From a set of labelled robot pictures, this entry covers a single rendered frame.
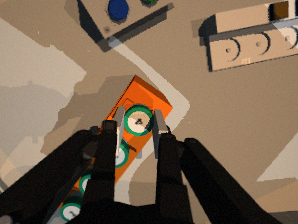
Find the orange rectangular tube rack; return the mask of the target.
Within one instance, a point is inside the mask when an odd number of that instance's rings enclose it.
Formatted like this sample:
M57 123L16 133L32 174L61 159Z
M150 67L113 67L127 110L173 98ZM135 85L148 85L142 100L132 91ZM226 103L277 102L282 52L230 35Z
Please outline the orange rectangular tube rack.
M127 88L125 89L125 91L123 92L123 94L121 95L117 103L114 105L114 107L112 108L112 110L110 111L110 113L108 114L105 120L113 120L119 106L126 106L126 110L125 110L125 114L126 114L127 110L130 107L132 107L134 104L138 104L138 103L144 104L151 110L153 116L154 116L154 109L161 109L164 119L173 109L173 107L171 106L171 104L169 103L169 101L167 100L167 98L163 93L161 93L156 88L148 84L146 81L141 79L136 74L131 80L131 82L129 83L129 85L127 86ZM130 134L125 129L125 126L124 126L122 137L125 138L128 142L129 158L127 163L124 166L120 168L115 168L115 184L123 175L123 173L126 171L126 169L129 167L129 165L132 163L132 161L136 158L136 156L139 154L139 152L142 150L142 148L145 146L145 144L148 142L151 136L152 136L152 130L144 136L134 136ZM81 177L73 186L73 188L68 193L66 198L68 198L73 191L80 191L79 181ZM63 205L65 199L60 204L58 209L61 209L61 206Z

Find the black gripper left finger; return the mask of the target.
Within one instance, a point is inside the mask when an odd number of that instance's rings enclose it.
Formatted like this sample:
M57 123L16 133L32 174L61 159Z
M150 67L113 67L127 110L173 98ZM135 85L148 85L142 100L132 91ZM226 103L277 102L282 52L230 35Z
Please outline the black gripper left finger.
M126 106L119 106L113 120L102 121L101 134L85 129L74 133L2 192L0 224L47 224L92 158L75 224L113 224L115 165L125 110Z

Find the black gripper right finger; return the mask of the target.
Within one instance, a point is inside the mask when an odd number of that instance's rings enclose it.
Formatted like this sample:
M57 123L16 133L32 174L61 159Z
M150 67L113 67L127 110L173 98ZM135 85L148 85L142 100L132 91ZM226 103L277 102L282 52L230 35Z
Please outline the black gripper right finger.
M161 109L154 109L153 117L158 224L194 224L181 170L211 224L282 224L256 203L200 141L176 140Z

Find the white button panel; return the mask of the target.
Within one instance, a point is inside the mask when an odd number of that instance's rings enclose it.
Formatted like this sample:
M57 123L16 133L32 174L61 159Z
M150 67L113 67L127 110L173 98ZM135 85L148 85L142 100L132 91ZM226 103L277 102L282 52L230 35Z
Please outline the white button panel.
M174 8L172 2L175 0L81 1L103 37L105 39L108 38L109 41L112 42L151 19Z

